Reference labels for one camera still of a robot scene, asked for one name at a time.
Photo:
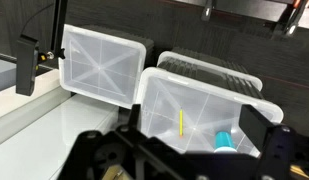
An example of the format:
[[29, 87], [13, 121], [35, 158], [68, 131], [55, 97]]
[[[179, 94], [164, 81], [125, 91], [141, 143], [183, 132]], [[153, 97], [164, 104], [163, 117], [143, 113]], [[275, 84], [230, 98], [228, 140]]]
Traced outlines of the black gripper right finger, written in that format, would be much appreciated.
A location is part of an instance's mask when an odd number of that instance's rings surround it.
[[239, 127], [260, 152], [258, 180], [290, 180], [293, 168], [309, 177], [309, 136], [292, 127], [273, 123], [252, 105], [243, 105]]

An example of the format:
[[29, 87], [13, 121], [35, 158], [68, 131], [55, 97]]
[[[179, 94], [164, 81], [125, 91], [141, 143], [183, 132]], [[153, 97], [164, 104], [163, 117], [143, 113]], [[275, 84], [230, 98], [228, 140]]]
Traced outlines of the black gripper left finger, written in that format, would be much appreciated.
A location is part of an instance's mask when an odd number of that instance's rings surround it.
[[133, 105], [128, 122], [106, 134], [98, 130], [80, 133], [57, 180], [103, 180], [113, 166], [120, 166], [134, 180], [181, 180], [172, 163], [155, 150], [168, 147], [139, 131], [140, 110], [140, 105]]

